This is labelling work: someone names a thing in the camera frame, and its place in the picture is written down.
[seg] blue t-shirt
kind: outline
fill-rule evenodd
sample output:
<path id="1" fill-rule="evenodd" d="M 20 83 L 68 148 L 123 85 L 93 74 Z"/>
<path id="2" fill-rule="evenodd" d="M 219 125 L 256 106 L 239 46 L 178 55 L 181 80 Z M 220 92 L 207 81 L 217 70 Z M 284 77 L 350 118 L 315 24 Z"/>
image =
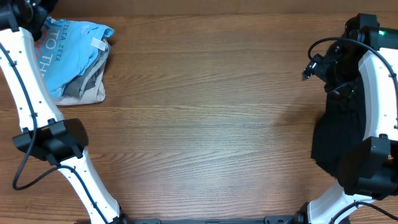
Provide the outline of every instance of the blue t-shirt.
<path id="1" fill-rule="evenodd" d="M 53 98 L 63 94 L 65 84 L 85 70 L 98 56 L 93 38 L 110 37 L 113 29 L 93 22 L 77 22 L 48 17 L 42 37 L 35 42 L 36 59 L 44 82 Z"/>

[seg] wooden table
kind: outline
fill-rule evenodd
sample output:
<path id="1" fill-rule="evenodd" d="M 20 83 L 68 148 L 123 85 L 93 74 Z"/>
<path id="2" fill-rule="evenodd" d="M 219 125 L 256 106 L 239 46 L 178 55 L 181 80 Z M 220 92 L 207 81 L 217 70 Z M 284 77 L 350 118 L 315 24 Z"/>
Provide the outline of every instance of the wooden table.
<path id="1" fill-rule="evenodd" d="M 378 13 L 383 27 L 398 15 Z M 345 14 L 71 18 L 115 29 L 104 102 L 62 107 L 90 136 L 93 163 L 131 218 L 290 215 L 335 181 L 310 158 L 323 83 L 301 82 L 307 49 L 340 36 Z M 325 52 L 330 43 L 318 48 Z M 23 153 L 12 96 L 0 78 L 0 223 L 88 218 L 59 173 L 16 192 Z M 50 166 L 30 159 L 20 185 Z M 376 205 L 397 214 L 389 197 Z M 368 208 L 353 223 L 390 223 Z"/>

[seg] gray cloth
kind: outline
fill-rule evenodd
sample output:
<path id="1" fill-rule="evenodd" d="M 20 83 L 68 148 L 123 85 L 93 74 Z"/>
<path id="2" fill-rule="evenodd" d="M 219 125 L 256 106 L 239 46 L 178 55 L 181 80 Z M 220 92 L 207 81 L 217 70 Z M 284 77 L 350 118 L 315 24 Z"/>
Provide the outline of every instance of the gray cloth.
<path id="1" fill-rule="evenodd" d="M 74 78 L 72 81 L 66 84 L 63 91 L 63 96 L 74 96 L 81 98 L 86 90 L 95 87 L 96 79 L 99 74 L 99 69 L 105 63 L 111 50 L 110 45 L 106 39 L 102 40 L 106 43 L 105 51 L 100 50 L 95 61 L 87 68 L 83 75 Z"/>
<path id="2" fill-rule="evenodd" d="M 90 104 L 90 103 L 99 103 L 105 100 L 105 88 L 104 88 L 104 83 L 102 82 L 103 77 L 104 77 L 104 68 L 105 68 L 104 63 L 101 68 L 96 72 L 98 73 L 98 76 L 95 80 L 95 87 L 90 88 L 89 90 L 86 90 L 81 98 L 73 97 L 73 96 L 61 96 L 60 98 L 57 98 L 55 100 L 55 103 L 57 105 L 84 105 L 84 104 Z"/>

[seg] black cloth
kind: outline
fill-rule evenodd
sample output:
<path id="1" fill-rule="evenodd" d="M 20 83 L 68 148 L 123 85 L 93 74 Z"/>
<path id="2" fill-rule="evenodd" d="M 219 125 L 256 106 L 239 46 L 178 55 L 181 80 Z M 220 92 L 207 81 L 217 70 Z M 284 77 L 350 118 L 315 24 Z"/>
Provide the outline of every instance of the black cloth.
<path id="1" fill-rule="evenodd" d="M 366 108 L 362 78 L 356 80 L 349 98 L 334 93 L 326 97 L 326 111 L 313 132 L 311 158 L 333 177 L 337 176 L 342 154 L 363 141 L 366 127 Z"/>

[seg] white arm segment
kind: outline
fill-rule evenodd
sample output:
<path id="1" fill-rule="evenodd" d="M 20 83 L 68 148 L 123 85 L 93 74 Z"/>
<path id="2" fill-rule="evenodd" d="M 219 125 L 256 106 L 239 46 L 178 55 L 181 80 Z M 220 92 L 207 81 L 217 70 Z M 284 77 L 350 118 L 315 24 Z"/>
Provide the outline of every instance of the white arm segment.
<path id="1" fill-rule="evenodd" d="M 379 53 L 392 65 L 398 68 L 398 50 L 381 48 Z M 381 60 L 372 52 L 366 52 L 359 61 L 359 71 L 363 79 L 366 128 L 363 139 L 370 136 L 379 137 L 387 134 L 390 140 L 398 140 L 396 91 L 392 78 Z M 329 223 L 330 220 L 349 204 L 357 202 L 372 203 L 371 197 L 364 195 L 346 195 L 344 188 L 336 182 L 320 198 L 310 202 L 307 207 L 308 222 L 311 224 Z M 339 223 L 353 213 L 353 207 L 342 214 L 335 223 Z"/>
<path id="2" fill-rule="evenodd" d="M 35 58 L 32 34 L 21 27 L 19 28 L 19 32 L 12 32 L 10 29 L 2 30 L 0 31 L 0 43 L 9 51 L 11 59 L 17 63 L 16 68 L 27 89 L 33 109 L 35 113 L 37 113 L 37 128 L 49 125 L 48 120 L 52 118 L 55 121 L 62 121 L 62 113 L 53 103 L 39 72 L 39 66 Z M 21 85 L 10 63 L 1 50 L 0 66 L 17 106 L 19 126 L 21 130 L 28 128 L 31 131 L 33 130 L 33 121 L 24 92 L 22 91 Z M 61 165 L 76 169 L 108 223 L 111 223 L 113 218 L 119 217 L 119 205 L 105 189 L 105 186 L 90 161 L 87 148 L 83 151 L 82 158 L 78 159 L 77 157 L 73 157 L 61 162 Z M 92 206 L 77 177 L 68 169 L 60 169 L 59 171 L 72 184 L 72 187 L 75 189 L 88 211 L 91 223 L 104 223 L 97 210 Z"/>
<path id="3" fill-rule="evenodd" d="M 398 50 L 381 48 L 379 53 L 398 69 Z M 366 129 L 363 139 L 387 134 L 390 140 L 398 140 L 396 91 L 392 78 L 381 60 L 372 52 L 366 52 L 359 61 L 363 79 L 366 105 Z"/>
<path id="4" fill-rule="evenodd" d="M 330 220 L 342 209 L 354 202 L 372 203 L 372 197 L 364 195 L 346 195 L 344 188 L 336 181 L 320 198 L 308 204 L 307 217 L 311 224 L 329 224 Z M 356 207 L 348 210 L 336 220 L 336 224 L 349 214 L 357 210 Z"/>
<path id="5" fill-rule="evenodd" d="M 111 223 L 113 218 L 119 217 L 119 204 L 106 190 L 100 177 L 95 171 L 93 163 L 91 163 L 88 155 L 87 147 L 83 151 L 82 158 L 78 159 L 77 157 L 73 157 L 61 162 L 61 165 L 75 168 L 108 223 Z M 67 178 L 69 183 L 75 189 L 77 195 L 80 197 L 81 202 L 86 207 L 88 215 L 90 216 L 90 222 L 92 224 L 104 223 L 97 210 L 92 206 L 77 177 L 68 169 L 59 169 L 59 171 Z"/>
<path id="6" fill-rule="evenodd" d="M 37 127 L 47 126 L 49 124 L 48 120 L 52 118 L 55 121 L 63 120 L 62 113 L 53 103 L 39 72 L 32 34 L 21 27 L 19 28 L 19 32 L 12 32 L 11 29 L 2 30 L 0 31 L 0 43 L 9 51 L 11 59 L 17 63 L 16 68 L 29 94 L 33 109 L 37 113 Z M 24 92 L 6 56 L 1 50 L 0 58 L 0 66 L 17 106 L 19 127 L 21 130 L 28 128 L 31 131 L 33 130 L 33 121 Z"/>

